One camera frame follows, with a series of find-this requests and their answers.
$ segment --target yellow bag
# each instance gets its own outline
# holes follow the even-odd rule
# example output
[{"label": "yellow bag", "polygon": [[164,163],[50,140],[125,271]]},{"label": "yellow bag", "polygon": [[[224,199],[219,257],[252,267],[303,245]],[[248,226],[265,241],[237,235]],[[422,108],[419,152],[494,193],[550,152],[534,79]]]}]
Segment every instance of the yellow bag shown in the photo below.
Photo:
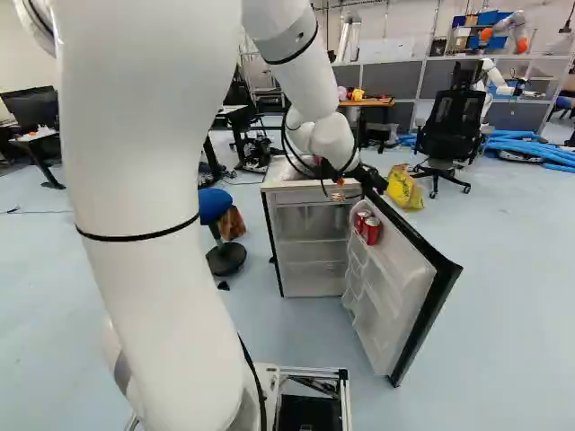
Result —
[{"label": "yellow bag", "polygon": [[387,195],[403,209],[423,209],[423,187],[407,172],[408,164],[396,164],[387,174]]}]

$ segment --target gray concrete floor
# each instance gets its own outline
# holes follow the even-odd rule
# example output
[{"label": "gray concrete floor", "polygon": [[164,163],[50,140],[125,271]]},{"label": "gray concrete floor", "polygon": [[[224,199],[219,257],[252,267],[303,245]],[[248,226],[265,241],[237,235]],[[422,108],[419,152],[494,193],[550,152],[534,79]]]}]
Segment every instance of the gray concrete floor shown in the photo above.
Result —
[{"label": "gray concrete floor", "polygon": [[[567,121],[546,129],[555,141],[570,133]],[[212,133],[230,167],[231,139]],[[420,160],[362,158],[382,172]],[[437,200],[404,214],[464,272],[398,390],[372,374],[338,299],[279,297],[257,184],[218,185],[243,214],[249,253],[221,295],[256,360],[349,368],[356,431],[572,429],[575,176],[479,158],[460,177],[470,195],[442,181]],[[34,167],[0,178],[0,212],[67,211],[66,193],[42,181]],[[129,408],[101,360],[104,310],[72,215],[0,215],[0,235],[0,429],[121,430]]]}]

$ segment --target open fridge door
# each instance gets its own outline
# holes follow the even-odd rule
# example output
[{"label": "open fridge door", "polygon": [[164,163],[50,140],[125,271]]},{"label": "open fridge door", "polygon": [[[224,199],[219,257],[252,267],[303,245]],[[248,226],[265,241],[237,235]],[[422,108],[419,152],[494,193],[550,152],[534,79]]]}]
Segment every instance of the open fridge door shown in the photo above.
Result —
[{"label": "open fridge door", "polygon": [[401,381],[462,267],[443,256],[374,191],[350,212],[369,210],[381,232],[374,245],[351,229],[341,298],[376,374]]}]

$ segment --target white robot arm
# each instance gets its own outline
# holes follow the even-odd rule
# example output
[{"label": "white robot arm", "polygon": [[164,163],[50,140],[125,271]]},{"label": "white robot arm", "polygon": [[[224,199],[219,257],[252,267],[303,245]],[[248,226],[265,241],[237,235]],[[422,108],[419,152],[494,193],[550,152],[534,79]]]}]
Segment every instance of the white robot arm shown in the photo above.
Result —
[{"label": "white robot arm", "polygon": [[[539,92],[531,92],[529,90],[524,90],[526,80],[518,78],[518,83],[516,86],[509,86],[499,69],[493,63],[490,58],[484,58],[482,61],[482,71],[487,74],[488,78],[491,80],[493,85],[497,87],[496,93],[506,96],[525,96],[525,97],[540,97],[542,94]],[[485,84],[482,80],[479,80],[473,85],[473,89],[481,92],[486,92]],[[492,94],[487,93],[485,97],[485,103],[482,109],[482,120],[487,116],[489,108],[493,104]]]},{"label": "white robot arm", "polygon": [[254,380],[199,247],[197,166],[242,23],[293,103],[295,144],[335,169],[350,159],[310,4],[14,1],[29,30],[25,5],[51,18],[33,34],[56,46],[67,190],[146,430],[238,429]]}]

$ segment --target can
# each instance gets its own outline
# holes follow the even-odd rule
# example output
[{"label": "can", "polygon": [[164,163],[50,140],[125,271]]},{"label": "can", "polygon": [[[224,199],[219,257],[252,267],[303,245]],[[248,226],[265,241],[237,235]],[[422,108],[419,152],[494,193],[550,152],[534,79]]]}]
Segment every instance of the can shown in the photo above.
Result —
[{"label": "can", "polygon": [[381,231],[381,222],[376,217],[366,219],[363,227],[362,236],[367,245],[377,244],[379,232]]},{"label": "can", "polygon": [[371,216],[371,211],[368,209],[364,209],[362,211],[358,211],[353,219],[353,225],[356,228],[356,231],[361,235],[363,233],[363,226],[366,221],[366,218]]}]

